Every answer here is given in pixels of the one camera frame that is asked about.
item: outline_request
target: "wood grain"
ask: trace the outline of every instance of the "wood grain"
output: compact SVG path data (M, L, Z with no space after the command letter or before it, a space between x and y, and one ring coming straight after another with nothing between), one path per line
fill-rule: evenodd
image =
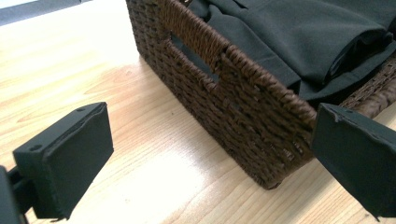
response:
M71 110L108 104L115 152L68 223L376 223L317 161L275 190L252 181L140 58L122 0L0 27L0 76L8 170ZM396 105L377 120L396 129Z

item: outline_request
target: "woven basket side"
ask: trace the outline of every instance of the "woven basket side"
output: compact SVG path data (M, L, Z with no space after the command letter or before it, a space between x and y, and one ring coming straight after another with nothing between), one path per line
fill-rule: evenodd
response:
M354 109L373 119L396 101L396 52L375 76L353 92L341 106Z
M178 1L127 1L139 52L177 99L263 187L310 161L316 112ZM219 75L199 70L181 38Z

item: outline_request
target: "screw hole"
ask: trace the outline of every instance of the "screw hole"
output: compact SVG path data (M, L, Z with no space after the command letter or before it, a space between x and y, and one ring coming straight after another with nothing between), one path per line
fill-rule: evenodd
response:
M37 150L39 150L40 148L42 148L43 146L41 146L41 145L35 145L35 146L33 146L33 147L30 147L29 148L29 151L37 151Z

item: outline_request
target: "folded cloth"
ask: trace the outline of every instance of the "folded cloth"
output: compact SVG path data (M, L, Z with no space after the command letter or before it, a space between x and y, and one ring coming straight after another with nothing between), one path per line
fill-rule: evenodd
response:
M396 50L396 1L194 0L190 9L307 101L359 82Z

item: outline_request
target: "wooden table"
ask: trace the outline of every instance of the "wooden table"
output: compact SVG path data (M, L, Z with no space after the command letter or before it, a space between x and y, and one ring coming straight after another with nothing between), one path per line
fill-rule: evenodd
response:
M12 150L53 122L108 103L115 152L68 223L376 223L317 161L260 188L139 56L122 0L0 27L0 76L8 170ZM396 105L377 120L396 129Z

